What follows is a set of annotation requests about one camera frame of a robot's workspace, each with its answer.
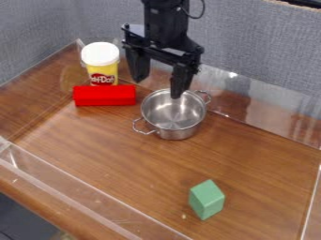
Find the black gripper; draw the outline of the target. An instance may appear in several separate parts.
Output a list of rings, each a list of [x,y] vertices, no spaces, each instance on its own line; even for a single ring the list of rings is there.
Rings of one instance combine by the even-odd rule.
[[[140,83],[149,76],[153,59],[172,66],[169,97],[180,98],[189,89],[204,48],[189,39],[187,30],[179,31],[167,27],[164,31],[153,33],[143,24],[128,23],[121,26],[121,30],[121,43],[133,81]]]

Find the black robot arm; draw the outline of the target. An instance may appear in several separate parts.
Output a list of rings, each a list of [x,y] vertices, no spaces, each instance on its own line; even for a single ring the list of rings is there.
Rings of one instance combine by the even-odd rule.
[[[188,37],[189,0],[140,0],[144,23],[121,25],[125,58],[132,79],[140,83],[151,71],[151,59],[172,66],[169,97],[180,98],[197,73],[204,48]]]

